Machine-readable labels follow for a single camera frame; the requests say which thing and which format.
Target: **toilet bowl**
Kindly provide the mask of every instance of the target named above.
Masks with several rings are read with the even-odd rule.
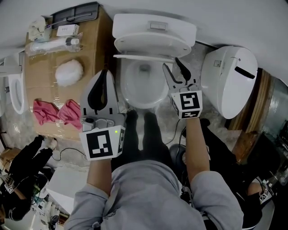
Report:
[[[17,53],[4,59],[4,65],[22,66],[22,73],[7,75],[12,106],[18,114],[29,108],[25,87],[24,56],[24,53]]]
[[[175,58],[191,52],[196,26],[157,15],[116,14],[112,35],[124,99],[140,109],[157,107],[169,91],[163,63],[172,71]]]

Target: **plastic bag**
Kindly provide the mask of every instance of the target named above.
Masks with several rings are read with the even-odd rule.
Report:
[[[81,50],[80,40],[82,33],[77,36],[57,37],[47,42],[31,42],[25,46],[28,56],[46,54],[58,51],[78,52]]]

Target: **white box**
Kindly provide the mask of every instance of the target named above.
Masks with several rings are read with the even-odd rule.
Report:
[[[202,91],[171,93],[172,105],[179,119],[199,117],[202,106]]]
[[[59,26],[57,30],[57,36],[58,37],[75,36],[78,34],[78,31],[79,31],[79,26],[76,24]]]
[[[109,159],[122,153],[125,128],[121,125],[80,133],[87,160]]]

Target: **pink cloth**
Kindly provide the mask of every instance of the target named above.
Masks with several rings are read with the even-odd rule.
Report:
[[[58,120],[58,108],[48,102],[34,101],[33,103],[33,113],[40,125],[46,122],[53,123]]]
[[[82,128],[80,106],[73,100],[65,102],[65,105],[58,112],[58,117],[64,121],[64,124],[72,124],[77,129]]]

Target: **white sponge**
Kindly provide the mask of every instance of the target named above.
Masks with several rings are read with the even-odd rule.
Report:
[[[69,86],[75,84],[83,76],[83,67],[76,61],[71,60],[58,66],[55,78],[59,86]]]

